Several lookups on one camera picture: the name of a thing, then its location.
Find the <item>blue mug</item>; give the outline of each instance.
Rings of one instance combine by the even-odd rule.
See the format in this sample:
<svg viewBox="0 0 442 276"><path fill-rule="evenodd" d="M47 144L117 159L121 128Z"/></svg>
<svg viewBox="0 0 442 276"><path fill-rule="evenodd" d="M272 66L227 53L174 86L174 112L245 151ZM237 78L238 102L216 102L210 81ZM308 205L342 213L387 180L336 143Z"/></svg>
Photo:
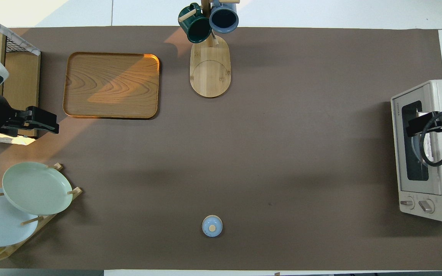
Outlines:
<svg viewBox="0 0 442 276"><path fill-rule="evenodd" d="M214 6L209 17L211 28L218 33L231 33L238 26L238 15L236 5L219 3L214 0Z"/></svg>

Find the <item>wooden serving tray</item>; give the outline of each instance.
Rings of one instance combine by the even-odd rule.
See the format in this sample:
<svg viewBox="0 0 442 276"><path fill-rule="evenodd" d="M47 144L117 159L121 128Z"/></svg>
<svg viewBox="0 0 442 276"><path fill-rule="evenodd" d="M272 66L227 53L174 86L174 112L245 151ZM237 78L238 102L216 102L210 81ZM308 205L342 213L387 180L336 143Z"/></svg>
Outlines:
<svg viewBox="0 0 442 276"><path fill-rule="evenodd" d="M158 110L159 78L154 54L73 53L64 112L80 118L151 118Z"/></svg>

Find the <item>table surface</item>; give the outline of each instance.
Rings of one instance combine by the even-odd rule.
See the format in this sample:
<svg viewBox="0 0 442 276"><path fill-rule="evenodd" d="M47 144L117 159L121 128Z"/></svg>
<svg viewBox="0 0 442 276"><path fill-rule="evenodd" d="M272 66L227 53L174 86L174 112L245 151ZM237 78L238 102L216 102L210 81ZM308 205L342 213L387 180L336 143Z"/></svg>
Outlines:
<svg viewBox="0 0 442 276"><path fill-rule="evenodd" d="M0 180L59 161L84 193L0 268L442 269L442 222L398 210L389 106L442 79L437 31L239 28L216 99L191 89L177 27L17 31L43 52L40 106L61 133L0 144ZM67 117L78 51L157 55L158 114ZM200 230L210 214L216 239Z"/></svg>

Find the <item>small blue bowl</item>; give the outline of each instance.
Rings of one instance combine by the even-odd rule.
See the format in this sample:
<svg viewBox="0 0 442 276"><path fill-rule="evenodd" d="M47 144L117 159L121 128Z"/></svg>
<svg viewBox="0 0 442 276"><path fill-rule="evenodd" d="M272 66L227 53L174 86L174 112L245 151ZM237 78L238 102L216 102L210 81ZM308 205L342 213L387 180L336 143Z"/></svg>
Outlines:
<svg viewBox="0 0 442 276"><path fill-rule="evenodd" d="M208 215L202 222L202 232L208 237L217 237L222 230L223 222L217 215Z"/></svg>

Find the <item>mug rack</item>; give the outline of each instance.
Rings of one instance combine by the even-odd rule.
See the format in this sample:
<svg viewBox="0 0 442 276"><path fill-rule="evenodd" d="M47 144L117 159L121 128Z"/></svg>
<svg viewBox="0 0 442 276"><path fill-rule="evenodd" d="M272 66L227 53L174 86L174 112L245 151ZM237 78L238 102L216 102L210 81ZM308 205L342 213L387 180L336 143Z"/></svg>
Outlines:
<svg viewBox="0 0 442 276"><path fill-rule="evenodd" d="M202 0L202 14L209 18L211 2ZM220 0L220 3L240 3L240 0ZM179 22L195 14L195 10L179 17ZM199 95L215 98L226 92L231 84L231 59L228 44L224 39L211 32L211 35L200 43L192 45L190 58L190 83Z"/></svg>
<svg viewBox="0 0 442 276"><path fill-rule="evenodd" d="M63 165L60 163L56 163L53 166L47 166L49 168L54 168L57 171L61 171L63 169ZM71 203L82 193L82 189L80 187L74 188L72 191L69 191L68 194L72 194L73 198L71 200ZM33 237L35 234L37 234L42 227L44 227L48 222L50 222L57 214L52 215L40 215L37 218L33 218L32 220L27 220L25 222L22 222L21 225L28 224L31 222L38 221L37 227L35 228L35 231L22 242L16 243L14 245L10 246L3 246L0 247L0 260L6 259L7 257L10 257L20 246L22 246L24 243L26 243L31 237Z"/></svg>

